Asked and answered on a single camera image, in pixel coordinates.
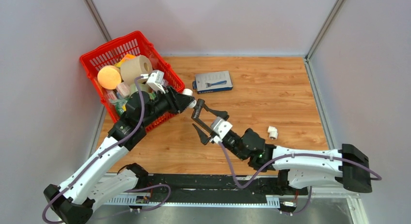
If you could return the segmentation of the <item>pale green soap bottle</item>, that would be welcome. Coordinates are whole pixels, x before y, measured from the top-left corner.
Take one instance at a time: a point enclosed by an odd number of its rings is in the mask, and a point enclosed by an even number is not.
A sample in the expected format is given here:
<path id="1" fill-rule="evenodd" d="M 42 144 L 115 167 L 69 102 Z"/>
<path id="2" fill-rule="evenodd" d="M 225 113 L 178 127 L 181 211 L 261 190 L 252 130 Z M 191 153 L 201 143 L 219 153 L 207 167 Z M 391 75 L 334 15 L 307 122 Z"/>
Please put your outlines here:
<path id="1" fill-rule="evenodd" d="M 138 83 L 138 86 L 139 86 L 139 88 L 142 92 L 147 92 L 147 93 L 152 92 L 152 89 L 149 87 L 149 85 L 147 85 L 145 83 Z M 133 94 L 137 91 L 138 91 L 138 88 L 137 88 L 136 84 L 130 85 L 130 93 L 131 94 Z"/>

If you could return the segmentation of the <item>grey blue razor box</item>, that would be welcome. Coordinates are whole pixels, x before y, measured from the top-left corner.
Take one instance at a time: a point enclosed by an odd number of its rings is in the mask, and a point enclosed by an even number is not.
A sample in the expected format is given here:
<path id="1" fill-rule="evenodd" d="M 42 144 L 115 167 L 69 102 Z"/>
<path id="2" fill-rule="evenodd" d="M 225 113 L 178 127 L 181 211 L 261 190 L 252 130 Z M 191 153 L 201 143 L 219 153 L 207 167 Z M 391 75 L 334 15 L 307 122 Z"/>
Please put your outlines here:
<path id="1" fill-rule="evenodd" d="M 204 94 L 230 91 L 234 86 L 229 71 L 219 71 L 195 74 L 192 87 L 197 94 Z"/>

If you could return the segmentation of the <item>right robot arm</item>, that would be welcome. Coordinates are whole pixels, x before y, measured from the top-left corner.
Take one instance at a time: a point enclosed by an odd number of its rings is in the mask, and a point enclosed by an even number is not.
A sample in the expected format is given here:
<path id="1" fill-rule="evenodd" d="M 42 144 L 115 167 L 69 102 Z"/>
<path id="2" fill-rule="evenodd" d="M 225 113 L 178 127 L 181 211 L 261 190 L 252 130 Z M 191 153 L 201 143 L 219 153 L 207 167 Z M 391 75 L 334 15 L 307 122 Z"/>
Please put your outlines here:
<path id="1" fill-rule="evenodd" d="M 228 113 L 209 108 L 203 100 L 190 108 L 202 144 L 220 145 L 224 154 L 231 152 L 240 160 L 248 160 L 258 174 L 277 171 L 276 186 L 283 194 L 322 185 L 342 185 L 351 192 L 371 193 L 372 181 L 380 179 L 378 175 L 372 177 L 368 156 L 352 144 L 318 151 L 268 144 L 251 128 L 242 136 L 236 134 Z"/>

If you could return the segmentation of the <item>brown toilet paper roll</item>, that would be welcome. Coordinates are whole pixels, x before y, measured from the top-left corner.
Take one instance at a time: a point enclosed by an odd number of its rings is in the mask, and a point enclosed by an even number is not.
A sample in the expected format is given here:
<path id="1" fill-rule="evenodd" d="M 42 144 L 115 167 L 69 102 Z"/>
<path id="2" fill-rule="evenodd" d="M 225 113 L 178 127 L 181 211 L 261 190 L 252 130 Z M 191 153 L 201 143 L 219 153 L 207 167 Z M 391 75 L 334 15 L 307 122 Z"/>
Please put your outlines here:
<path id="1" fill-rule="evenodd" d="M 152 71 L 151 61 L 144 55 L 126 54 L 120 61 L 120 74 L 128 85 L 133 84 L 134 80 L 141 74 L 150 74 Z"/>

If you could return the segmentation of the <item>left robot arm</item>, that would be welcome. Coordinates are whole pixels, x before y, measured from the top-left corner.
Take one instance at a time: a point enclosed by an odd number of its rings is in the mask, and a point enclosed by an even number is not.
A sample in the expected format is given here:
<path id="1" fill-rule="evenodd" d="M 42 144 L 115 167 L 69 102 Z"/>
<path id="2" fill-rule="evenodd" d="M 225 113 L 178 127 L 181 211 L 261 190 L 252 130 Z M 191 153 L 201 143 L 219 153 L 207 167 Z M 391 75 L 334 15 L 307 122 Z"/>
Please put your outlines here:
<path id="1" fill-rule="evenodd" d="M 195 105 L 193 91 L 182 93 L 167 86 L 157 91 L 154 99 L 144 91 L 131 95 L 126 111 L 113 125 L 107 137 L 90 158 L 60 185 L 48 185 L 44 195 L 48 201 L 42 218 L 50 224 L 46 213 L 53 210 L 59 223 L 85 224 L 103 204 L 123 192 L 143 192 L 148 186 L 148 172 L 136 163 L 127 165 L 118 175 L 100 182 L 105 173 L 128 154 L 147 134 L 147 127 L 166 113 L 179 114 Z"/>

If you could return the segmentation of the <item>red plastic basket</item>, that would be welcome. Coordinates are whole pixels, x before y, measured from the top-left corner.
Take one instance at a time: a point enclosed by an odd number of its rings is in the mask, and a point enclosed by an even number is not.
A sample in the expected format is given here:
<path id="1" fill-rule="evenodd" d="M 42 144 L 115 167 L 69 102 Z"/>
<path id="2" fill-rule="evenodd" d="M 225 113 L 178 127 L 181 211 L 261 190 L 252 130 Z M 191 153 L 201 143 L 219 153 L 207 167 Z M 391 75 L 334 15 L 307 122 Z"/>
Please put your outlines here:
<path id="1" fill-rule="evenodd" d="M 164 78 L 169 85 L 179 93 L 185 89 L 184 82 L 174 72 L 172 66 L 160 56 L 154 45 L 141 31 L 134 31 L 108 41 L 96 49 L 81 55 L 79 61 L 85 70 L 87 78 L 91 81 L 99 95 L 101 104 L 104 105 L 114 123 L 120 119 L 120 116 L 115 106 L 109 102 L 107 91 L 98 83 L 97 74 L 102 67 L 114 65 L 126 54 L 135 56 L 144 55 L 148 57 L 154 69 L 161 70 L 165 73 Z"/>

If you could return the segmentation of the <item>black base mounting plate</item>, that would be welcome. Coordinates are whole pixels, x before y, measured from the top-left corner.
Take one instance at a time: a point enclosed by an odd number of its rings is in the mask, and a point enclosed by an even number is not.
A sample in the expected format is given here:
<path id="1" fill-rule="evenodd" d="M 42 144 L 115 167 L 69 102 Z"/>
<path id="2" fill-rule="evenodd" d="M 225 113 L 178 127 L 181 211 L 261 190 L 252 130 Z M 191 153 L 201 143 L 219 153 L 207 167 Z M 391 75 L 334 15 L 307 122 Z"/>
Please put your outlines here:
<path id="1" fill-rule="evenodd" d="M 174 207 L 210 208 L 279 208 L 284 201 L 296 202 L 308 195 L 308 188 L 296 190 L 282 187 L 275 176 L 258 176 L 251 184 L 239 189 L 231 176 L 151 174 L 139 188 L 167 184 L 146 192 L 126 192 L 109 201 L 112 205 L 133 208 L 153 207 L 160 202 Z"/>

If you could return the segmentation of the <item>dark grey metal faucet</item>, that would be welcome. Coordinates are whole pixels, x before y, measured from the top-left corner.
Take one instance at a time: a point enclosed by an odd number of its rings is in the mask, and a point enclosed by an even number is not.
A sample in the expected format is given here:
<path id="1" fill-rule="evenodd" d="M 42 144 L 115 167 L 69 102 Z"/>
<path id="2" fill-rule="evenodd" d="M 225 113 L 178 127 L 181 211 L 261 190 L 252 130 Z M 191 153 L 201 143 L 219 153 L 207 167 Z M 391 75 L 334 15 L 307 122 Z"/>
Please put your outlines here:
<path id="1" fill-rule="evenodd" d="M 203 99 L 196 100 L 196 104 L 193 107 L 194 111 L 193 111 L 192 116 L 191 116 L 191 118 L 193 120 L 198 120 L 199 119 L 199 116 L 201 114 L 201 110 L 203 109 L 204 104 L 205 104 L 205 101 Z"/>

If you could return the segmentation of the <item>white pvc elbow fitting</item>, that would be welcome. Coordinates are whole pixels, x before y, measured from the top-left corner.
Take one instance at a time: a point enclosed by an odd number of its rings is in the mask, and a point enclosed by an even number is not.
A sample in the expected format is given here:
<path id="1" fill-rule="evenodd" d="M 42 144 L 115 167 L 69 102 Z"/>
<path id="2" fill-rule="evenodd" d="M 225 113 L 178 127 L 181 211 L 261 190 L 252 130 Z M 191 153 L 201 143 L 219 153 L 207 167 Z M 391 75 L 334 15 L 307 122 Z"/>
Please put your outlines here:
<path id="1" fill-rule="evenodd" d="M 277 140 L 278 139 L 278 130 L 274 126 L 269 126 L 267 133 L 269 134 L 269 138 L 272 140 Z"/>
<path id="2" fill-rule="evenodd" d="M 184 102 L 187 107 L 193 109 L 197 104 L 197 100 L 193 96 L 193 90 L 186 88 L 183 90 L 182 94 L 184 95 Z"/>

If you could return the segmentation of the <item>orange round sponge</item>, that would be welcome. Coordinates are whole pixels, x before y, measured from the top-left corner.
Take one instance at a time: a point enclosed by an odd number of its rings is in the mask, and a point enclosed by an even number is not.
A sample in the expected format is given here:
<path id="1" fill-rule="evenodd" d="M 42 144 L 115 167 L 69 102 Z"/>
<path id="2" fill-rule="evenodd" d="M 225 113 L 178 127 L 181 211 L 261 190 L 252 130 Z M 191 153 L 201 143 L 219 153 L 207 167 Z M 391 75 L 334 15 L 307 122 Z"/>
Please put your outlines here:
<path id="1" fill-rule="evenodd" d="M 113 65 L 102 67 L 97 74 L 97 81 L 105 89 L 116 89 L 116 87 L 122 82 L 120 69 Z"/>

